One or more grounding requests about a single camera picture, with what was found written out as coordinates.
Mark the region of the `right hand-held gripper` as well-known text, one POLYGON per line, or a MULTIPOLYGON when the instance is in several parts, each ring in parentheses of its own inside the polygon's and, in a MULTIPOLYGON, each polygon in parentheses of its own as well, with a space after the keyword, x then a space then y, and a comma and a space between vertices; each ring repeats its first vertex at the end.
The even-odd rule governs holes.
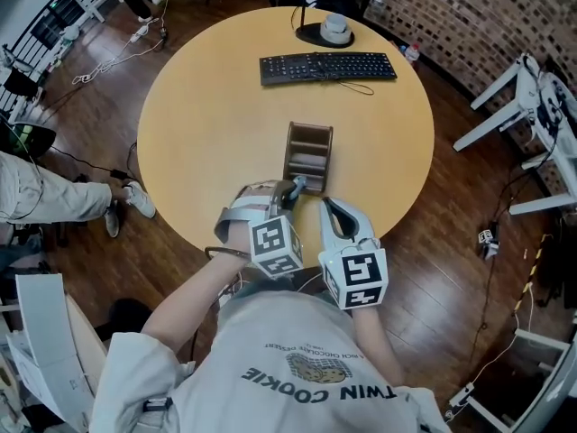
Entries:
POLYGON ((370 219, 341 199, 325 197, 319 221, 325 251, 318 261, 335 303, 342 310, 380 305, 389 285, 387 257, 370 219), (337 247, 345 241, 358 243, 337 247))

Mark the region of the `brown wooden organizer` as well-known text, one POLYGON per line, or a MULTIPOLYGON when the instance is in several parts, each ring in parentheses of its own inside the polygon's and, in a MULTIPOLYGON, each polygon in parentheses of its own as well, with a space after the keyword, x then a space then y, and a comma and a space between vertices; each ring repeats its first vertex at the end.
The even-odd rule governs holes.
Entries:
POLYGON ((303 191, 319 196, 325 192, 332 153, 334 128, 291 121, 283 164, 283 179, 306 179, 303 191))

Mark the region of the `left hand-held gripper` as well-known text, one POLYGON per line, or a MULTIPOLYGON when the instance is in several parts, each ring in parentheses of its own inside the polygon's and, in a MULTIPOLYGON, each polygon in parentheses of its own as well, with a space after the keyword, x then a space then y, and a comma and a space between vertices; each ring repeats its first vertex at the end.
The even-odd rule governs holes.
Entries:
POLYGON ((221 246, 250 253, 249 262, 275 279, 304 268, 302 244, 294 227, 293 209, 300 188, 289 180, 265 180, 244 186, 224 207, 214 232, 221 246), (251 185, 273 188, 267 210, 240 207, 237 199, 251 185))

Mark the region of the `yellow-black striped bar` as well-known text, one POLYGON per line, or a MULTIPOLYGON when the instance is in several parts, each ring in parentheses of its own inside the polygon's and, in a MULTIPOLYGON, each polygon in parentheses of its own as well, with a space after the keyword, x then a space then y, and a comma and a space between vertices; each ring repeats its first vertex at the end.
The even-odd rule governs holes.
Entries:
POLYGON ((525 285, 524 285, 524 287, 523 287, 523 289, 522 289, 522 291, 521 291, 521 293, 520 293, 520 296, 519 296, 519 298, 518 298, 518 300, 517 300, 517 303, 515 304, 515 306, 514 306, 514 308, 513 308, 513 313, 514 313, 514 314, 518 313, 518 311, 519 311, 519 309, 520 309, 520 307, 521 307, 521 303, 522 303, 523 298, 524 298, 524 297, 526 296, 526 294, 530 291, 533 283, 535 282, 535 280, 536 280, 537 268, 538 268, 538 265, 539 265, 539 263, 540 263, 540 261, 541 261, 544 248, 545 248, 546 246, 548 246, 548 245, 551 243, 552 240, 554 240, 554 236, 553 236, 552 234, 543 234, 543 235, 542 235, 541 240, 540 240, 540 243, 539 243, 539 246, 538 246, 538 248, 537 248, 537 250, 536 250, 535 259, 534 259, 534 261, 533 261, 533 264, 532 264, 532 266, 531 266, 531 268, 530 268, 530 271, 529 271, 529 274, 528 274, 528 277, 527 277, 527 281, 526 281, 526 283, 525 283, 525 285))

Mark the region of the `small white power strip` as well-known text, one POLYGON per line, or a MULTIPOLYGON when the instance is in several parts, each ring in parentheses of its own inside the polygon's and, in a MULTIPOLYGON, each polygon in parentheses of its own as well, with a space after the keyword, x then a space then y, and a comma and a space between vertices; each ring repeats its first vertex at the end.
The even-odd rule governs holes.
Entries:
POLYGON ((450 409, 454 410, 466 406, 468 398, 471 396, 473 390, 474 385, 471 382, 468 382, 449 400, 450 409))

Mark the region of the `white metal frame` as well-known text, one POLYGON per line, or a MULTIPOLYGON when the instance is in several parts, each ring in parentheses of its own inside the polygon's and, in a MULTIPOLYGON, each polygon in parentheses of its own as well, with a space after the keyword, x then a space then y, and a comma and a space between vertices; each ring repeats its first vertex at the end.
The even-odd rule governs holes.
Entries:
POLYGON ((445 412, 472 433, 544 433, 567 399, 577 399, 577 329, 567 341, 526 330, 480 371, 466 406, 445 412))

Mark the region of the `person's left forearm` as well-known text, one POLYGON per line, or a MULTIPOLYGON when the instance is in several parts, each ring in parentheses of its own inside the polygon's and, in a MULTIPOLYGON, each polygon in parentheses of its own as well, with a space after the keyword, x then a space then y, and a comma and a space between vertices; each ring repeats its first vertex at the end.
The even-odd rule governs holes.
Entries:
POLYGON ((219 293, 246 264, 241 257, 219 253, 162 301, 142 333, 174 355, 199 329, 219 293))

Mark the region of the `person's right forearm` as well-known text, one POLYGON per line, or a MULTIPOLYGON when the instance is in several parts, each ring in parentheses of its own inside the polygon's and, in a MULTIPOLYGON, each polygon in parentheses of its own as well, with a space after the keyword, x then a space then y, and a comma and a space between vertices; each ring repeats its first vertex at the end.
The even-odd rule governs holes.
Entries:
POLYGON ((380 375, 394 387, 405 384, 401 364, 375 307, 352 310, 355 341, 380 375))

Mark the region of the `black bag with green trim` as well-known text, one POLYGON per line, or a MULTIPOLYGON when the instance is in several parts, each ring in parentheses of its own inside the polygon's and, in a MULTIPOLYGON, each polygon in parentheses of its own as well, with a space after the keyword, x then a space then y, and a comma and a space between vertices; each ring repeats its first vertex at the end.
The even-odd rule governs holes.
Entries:
POLYGON ((57 134, 39 124, 17 122, 0 124, 0 152, 25 160, 36 160, 55 143, 57 134))

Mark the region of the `spare white gripper device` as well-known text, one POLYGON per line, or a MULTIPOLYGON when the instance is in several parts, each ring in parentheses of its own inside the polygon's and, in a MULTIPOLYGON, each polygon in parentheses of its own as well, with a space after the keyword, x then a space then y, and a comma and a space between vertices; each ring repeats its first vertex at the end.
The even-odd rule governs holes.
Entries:
POLYGON ((481 248, 481 258, 489 260, 499 252, 498 228, 490 227, 478 233, 478 244, 481 248))

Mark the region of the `brown wrist band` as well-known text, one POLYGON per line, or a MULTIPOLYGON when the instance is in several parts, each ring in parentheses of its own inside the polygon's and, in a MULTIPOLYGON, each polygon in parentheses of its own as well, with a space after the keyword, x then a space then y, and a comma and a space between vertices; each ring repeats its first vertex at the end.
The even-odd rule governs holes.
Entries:
POLYGON ((228 254, 234 257, 238 257, 243 259, 246 262, 249 262, 252 258, 250 253, 242 252, 236 249, 232 249, 229 247, 224 246, 208 246, 204 249, 206 257, 211 260, 216 254, 228 254))

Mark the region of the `person's left hand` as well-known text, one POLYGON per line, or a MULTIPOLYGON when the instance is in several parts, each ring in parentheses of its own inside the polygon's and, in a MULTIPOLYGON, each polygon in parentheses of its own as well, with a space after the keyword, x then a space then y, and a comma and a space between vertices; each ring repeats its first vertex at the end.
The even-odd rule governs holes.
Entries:
POLYGON ((240 207, 265 211, 270 205, 273 188, 265 185, 251 185, 243 190, 237 199, 240 207))

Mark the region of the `white cardboard sheets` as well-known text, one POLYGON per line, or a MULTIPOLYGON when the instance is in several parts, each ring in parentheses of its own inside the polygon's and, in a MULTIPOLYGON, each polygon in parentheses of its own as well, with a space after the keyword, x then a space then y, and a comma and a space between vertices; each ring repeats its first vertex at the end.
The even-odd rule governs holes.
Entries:
POLYGON ((59 274, 17 275, 22 331, 7 342, 23 385, 78 433, 87 433, 94 396, 78 359, 59 274))

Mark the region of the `black keyboard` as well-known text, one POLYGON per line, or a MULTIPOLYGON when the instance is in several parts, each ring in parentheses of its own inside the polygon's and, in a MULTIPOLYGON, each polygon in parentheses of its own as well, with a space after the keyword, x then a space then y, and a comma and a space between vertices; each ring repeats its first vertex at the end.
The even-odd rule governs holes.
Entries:
POLYGON ((385 53, 310 52, 260 58, 261 85, 328 80, 395 80, 385 53))

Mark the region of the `white desk frame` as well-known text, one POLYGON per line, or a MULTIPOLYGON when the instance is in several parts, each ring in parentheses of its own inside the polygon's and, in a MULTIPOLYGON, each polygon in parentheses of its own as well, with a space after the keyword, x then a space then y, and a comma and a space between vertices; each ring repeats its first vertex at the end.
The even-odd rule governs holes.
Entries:
POLYGON ((574 132, 568 134, 560 132, 558 135, 560 141, 558 143, 552 142, 551 136, 539 125, 534 124, 535 111, 530 109, 531 104, 527 94, 528 87, 522 86, 522 81, 527 80, 527 75, 521 73, 521 55, 513 61, 511 66, 501 74, 499 78, 472 101, 471 108, 476 110, 480 106, 483 106, 510 81, 515 82, 515 95, 513 99, 484 122, 457 140, 453 144, 453 148, 459 152, 493 130, 497 129, 503 132, 510 126, 525 119, 530 126, 532 136, 540 141, 545 147, 545 151, 522 163, 521 168, 523 170, 537 170, 548 161, 552 161, 559 171, 567 190, 563 194, 525 203, 515 204, 511 202, 507 211, 511 215, 521 215, 551 208, 570 205, 577 206, 577 135, 574 132))

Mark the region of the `person's white printed shirt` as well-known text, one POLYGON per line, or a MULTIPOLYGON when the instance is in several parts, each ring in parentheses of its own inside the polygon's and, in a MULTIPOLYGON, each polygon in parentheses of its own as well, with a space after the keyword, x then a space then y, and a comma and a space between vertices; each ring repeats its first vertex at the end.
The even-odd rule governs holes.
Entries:
POLYGON ((142 333, 118 333, 89 433, 451 433, 434 394, 394 386, 352 319, 318 298, 265 291, 227 303, 197 369, 142 333))

